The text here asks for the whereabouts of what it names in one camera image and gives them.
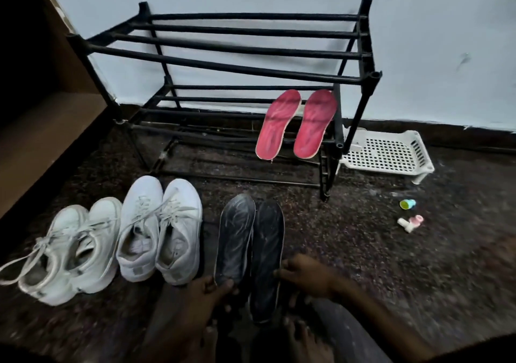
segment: black metal shoe rack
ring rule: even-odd
[[[126,131],[130,143],[133,145],[141,164],[151,174],[171,174],[179,177],[200,177],[219,178],[233,181],[245,181],[262,184],[291,184],[303,187],[319,188],[321,199],[324,201],[329,197],[329,191],[335,181],[335,176],[342,155],[349,152],[353,136],[358,127],[359,121],[364,112],[369,97],[373,94],[382,73],[375,70],[372,56],[371,35],[369,28],[369,10],[371,0],[362,0],[358,14],[287,14],[287,13],[201,13],[201,14],[151,14],[147,2],[139,4],[139,13],[121,24],[108,29],[90,39],[83,39],[80,35],[69,35],[68,40],[75,53],[87,68],[89,75],[94,80],[102,97],[106,100],[111,110],[113,119]],[[154,21],[161,20],[297,20],[297,21],[351,21],[354,23],[353,31],[320,31],[320,30],[287,30],[287,29],[252,29],[252,28],[227,28],[227,27],[206,27],[206,26],[183,26],[154,24]],[[148,30],[150,37],[130,35],[134,30]],[[285,49],[238,46],[233,44],[190,41],[186,39],[158,38],[157,31],[194,32],[200,34],[240,34],[260,35],[275,37],[302,37],[302,38],[326,38],[348,40],[344,52],[307,50],[307,49]],[[155,46],[157,53],[142,53],[126,49],[108,47],[113,42],[129,41],[136,43],[147,43]],[[352,52],[354,43],[357,42],[357,51]],[[290,56],[302,58],[331,58],[341,59],[341,65],[336,75],[314,74],[294,71],[282,71],[269,68],[256,68],[235,66],[232,64],[214,63],[201,60],[191,60],[163,55],[162,46],[183,47],[202,49],[228,53],[245,53],[250,55],[272,55]],[[107,55],[121,56],[132,59],[159,62],[163,66],[163,86],[143,105],[139,111],[128,121],[122,119],[120,106],[108,94],[106,88],[100,81],[93,66],[88,60],[91,53],[104,53]],[[343,76],[344,68],[348,60],[358,62],[360,76]],[[167,65],[187,66],[205,68],[209,70],[241,73],[249,75],[267,76],[274,78],[295,79],[304,81],[322,82],[320,86],[205,86],[205,85],[174,85]],[[353,117],[348,136],[344,138],[343,120],[340,104],[340,84],[357,85],[362,89],[357,111]],[[296,181],[276,181],[269,179],[258,179],[252,177],[235,177],[223,175],[210,175],[194,172],[164,171],[164,162],[172,154],[177,144],[198,144],[210,147],[222,148],[225,150],[250,151],[254,152],[257,141],[257,132],[251,132],[255,137],[242,135],[238,132],[238,123],[248,120],[262,121],[264,114],[255,113],[234,113],[221,111],[208,111],[201,109],[188,109],[181,106],[182,101],[205,101],[214,103],[265,103],[269,104],[272,99],[244,99],[244,98],[221,98],[221,97],[181,97],[177,95],[178,90],[277,90],[288,89],[301,90],[333,90],[338,102],[338,109],[335,117],[328,126],[318,152],[318,161],[300,160],[285,156],[277,158],[289,159],[294,164],[310,164],[319,170],[319,183],[304,183]],[[160,107],[160,101],[175,101],[176,107]],[[214,121],[224,120],[224,126],[214,126]],[[231,128],[228,122],[236,123]],[[174,130],[149,125],[152,123],[174,123],[177,124]],[[161,133],[170,137],[170,141],[160,154],[159,158],[151,165],[145,161],[139,151],[134,134],[135,130],[144,130],[151,133]],[[292,147],[294,138],[283,139],[283,147]]]

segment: pink insole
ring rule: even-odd
[[[324,132],[337,112],[337,101],[328,90],[317,90],[306,101],[303,121],[293,144],[298,158],[312,158],[323,140]]]
[[[272,161],[278,155],[285,129],[300,104],[300,93],[297,90],[287,90],[270,105],[256,143],[258,158]]]

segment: perforated plastic tray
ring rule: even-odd
[[[360,128],[341,163],[350,169],[415,176],[414,184],[435,170],[417,131],[390,133]]]

